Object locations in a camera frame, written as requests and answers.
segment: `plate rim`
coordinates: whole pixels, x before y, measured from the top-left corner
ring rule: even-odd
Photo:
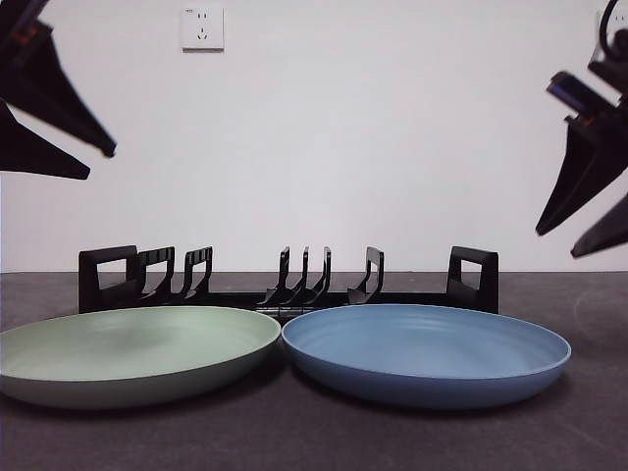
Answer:
[[[270,316],[267,316],[265,314],[259,313],[257,311],[251,311],[248,309],[239,309],[239,308],[235,308],[235,307],[222,307],[222,306],[202,306],[202,305],[189,305],[189,306],[145,306],[145,307],[131,307],[131,308],[123,308],[123,309],[109,309],[109,310],[104,310],[104,311],[93,311],[93,312],[84,312],[84,313],[79,313],[79,314],[69,314],[67,316],[58,316],[58,317],[53,317],[50,319],[42,319],[40,321],[35,321],[35,322],[30,322],[28,324],[24,324],[22,326],[18,326],[18,327],[14,327],[13,329],[9,329],[7,331],[3,331],[0,332],[0,345],[2,343],[2,338],[14,331],[20,330],[20,329],[26,329],[30,326],[33,326],[35,324],[42,324],[42,323],[46,323],[46,322],[54,322],[54,321],[58,321],[60,319],[67,319],[67,318],[76,318],[76,317],[82,317],[82,316],[92,316],[92,315],[97,315],[97,314],[104,314],[104,313],[111,313],[111,312],[120,312],[120,311],[144,311],[144,310],[163,310],[163,309],[187,309],[187,308],[209,308],[212,310],[215,309],[220,309],[220,310],[227,310],[227,311],[238,311],[238,312],[243,312],[243,313],[247,313],[247,314],[256,314],[258,316],[263,317],[264,319],[267,319],[268,321],[272,321],[271,324],[273,325],[274,332],[271,335],[272,339],[269,341],[264,342],[263,344],[261,344],[260,346],[257,346],[255,348],[253,348],[250,351],[246,351],[246,353],[241,354],[241,355],[236,355],[233,356],[231,358],[228,358],[226,360],[223,361],[218,361],[218,362],[214,362],[214,363],[208,363],[208,364],[204,364],[204,365],[200,365],[200,366],[194,366],[193,368],[185,368],[185,369],[181,369],[181,370],[174,370],[174,371],[164,371],[164,372],[160,372],[157,374],[150,374],[150,375],[139,375],[139,376],[126,376],[123,378],[99,378],[99,379],[87,379],[87,380],[82,380],[82,379],[71,379],[71,380],[64,380],[64,379],[45,379],[45,378],[30,378],[30,377],[25,377],[25,376],[16,376],[16,375],[8,375],[5,374],[3,369],[2,369],[2,364],[1,364],[1,356],[4,356],[1,354],[1,350],[0,350],[0,379],[3,378],[7,378],[7,379],[11,379],[11,380],[18,380],[18,381],[32,381],[32,382],[43,382],[43,383],[64,383],[64,384],[70,384],[70,383],[109,383],[109,382],[117,382],[117,381],[131,381],[131,380],[145,380],[145,379],[150,379],[150,378],[160,378],[160,377],[164,377],[164,376],[169,376],[169,375],[175,375],[175,374],[179,374],[179,373],[188,373],[188,372],[192,372],[195,370],[202,370],[204,368],[208,368],[211,366],[217,366],[217,365],[222,365],[225,363],[229,363],[230,361],[234,361],[234,360],[238,360],[240,358],[244,358],[247,357],[253,353],[256,353],[260,350],[263,350],[264,348],[270,346],[271,344],[273,344],[275,341],[277,341],[277,339],[279,338],[279,336],[281,335],[282,332],[282,326],[279,322],[277,322],[277,320],[273,319]]]
[[[562,342],[566,347],[567,347],[567,352],[565,353],[565,355],[558,361],[555,361],[553,363],[551,363],[548,366],[544,366],[542,368],[536,368],[533,370],[530,370],[527,373],[523,373],[523,374],[516,374],[516,375],[507,375],[507,376],[483,376],[483,377],[473,377],[473,378],[468,378],[468,377],[456,377],[456,376],[435,376],[435,375],[421,375],[421,374],[405,374],[405,373],[396,373],[393,371],[381,371],[381,370],[376,370],[376,369],[371,369],[371,368],[361,368],[361,367],[357,367],[357,366],[352,366],[352,365],[348,365],[345,363],[339,363],[337,361],[333,361],[333,360],[329,360],[326,358],[321,358],[321,357],[317,357],[312,355],[311,353],[308,353],[307,351],[303,350],[302,348],[297,347],[292,341],[290,341],[287,336],[286,336],[286,328],[293,322],[298,321],[299,319],[303,319],[307,316],[311,316],[313,314],[317,314],[320,312],[324,312],[324,311],[334,311],[334,310],[339,310],[339,309],[344,309],[344,308],[360,308],[360,307],[365,307],[365,306],[385,306],[385,307],[399,307],[399,306],[410,306],[410,307],[428,307],[428,308],[435,308],[437,310],[446,310],[446,311],[461,311],[461,312],[471,312],[474,314],[484,314],[484,315],[488,315],[488,316],[492,316],[495,318],[500,318],[500,319],[506,319],[509,322],[515,322],[515,323],[523,323],[523,324],[527,324],[529,326],[532,326],[533,328],[536,329],[541,329],[543,331],[546,331],[548,333],[550,333],[551,335],[553,335],[554,337],[556,337],[560,342]],[[533,322],[529,322],[529,321],[524,321],[521,319],[517,319],[514,317],[510,317],[510,316],[504,316],[502,314],[495,314],[492,312],[484,312],[484,311],[478,311],[478,310],[474,310],[474,309],[464,309],[464,308],[459,308],[459,307],[449,307],[449,306],[438,306],[438,305],[433,305],[433,304],[394,304],[394,303],[383,303],[383,304],[354,304],[354,305],[347,305],[347,306],[337,306],[337,307],[330,307],[330,308],[326,308],[326,309],[320,309],[318,311],[313,311],[313,312],[309,312],[307,314],[303,314],[301,316],[295,317],[294,319],[291,319],[290,321],[288,321],[282,328],[282,341],[286,343],[286,345],[291,348],[294,349],[295,351],[298,351],[300,354],[305,355],[309,358],[312,358],[314,360],[318,360],[318,361],[323,361],[325,363],[331,364],[331,365],[335,365],[335,366],[339,366],[341,368],[348,368],[351,370],[355,370],[355,371],[361,371],[361,372],[366,372],[366,373],[371,373],[371,374],[375,374],[375,375],[387,375],[387,376],[395,376],[395,377],[400,377],[400,378],[413,378],[413,379],[420,379],[420,380],[444,380],[444,381],[467,381],[467,382],[472,382],[472,381],[498,381],[498,380],[511,380],[511,379],[516,379],[516,378],[525,378],[525,377],[529,377],[529,376],[534,376],[534,375],[538,375],[541,373],[546,373],[547,371],[551,371],[554,370],[556,368],[560,368],[563,367],[571,358],[571,354],[572,354],[572,348],[571,348],[571,344],[560,334],[557,334],[556,332],[540,326],[538,324],[535,324]]]

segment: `dish rack handle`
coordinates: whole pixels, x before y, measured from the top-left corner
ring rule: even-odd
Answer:
[[[482,267],[477,289],[462,282],[462,261],[476,263]],[[499,311],[499,257],[497,253],[475,248],[453,247],[449,256],[446,295],[450,305],[497,314]]]
[[[137,247],[120,247],[85,250],[78,254],[78,312],[94,312],[116,307],[127,307],[137,299],[143,286],[134,273]],[[123,283],[101,288],[98,280],[98,265],[126,260],[126,276]]]

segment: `green plate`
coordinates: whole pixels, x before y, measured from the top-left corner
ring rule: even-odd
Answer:
[[[259,363],[274,319],[224,307],[120,309],[0,334],[0,392],[71,409],[155,404],[210,391]]]

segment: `white wall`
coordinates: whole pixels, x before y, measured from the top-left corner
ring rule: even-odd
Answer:
[[[569,249],[625,178],[534,232],[568,114],[544,90],[560,69],[598,86],[604,4],[224,0],[226,53],[185,55],[185,2],[51,0],[43,19],[118,155],[19,114],[92,174],[3,176],[3,269],[73,271],[82,249],[136,243],[265,270],[308,243],[337,270],[361,270],[367,244],[392,270],[444,270],[453,244],[497,250],[503,270],[624,270],[626,248]]]

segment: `blue plate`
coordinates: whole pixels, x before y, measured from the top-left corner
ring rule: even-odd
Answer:
[[[296,366],[331,388],[430,409],[525,399],[556,381],[571,355],[535,324],[438,306],[324,309],[288,322],[282,336]]]

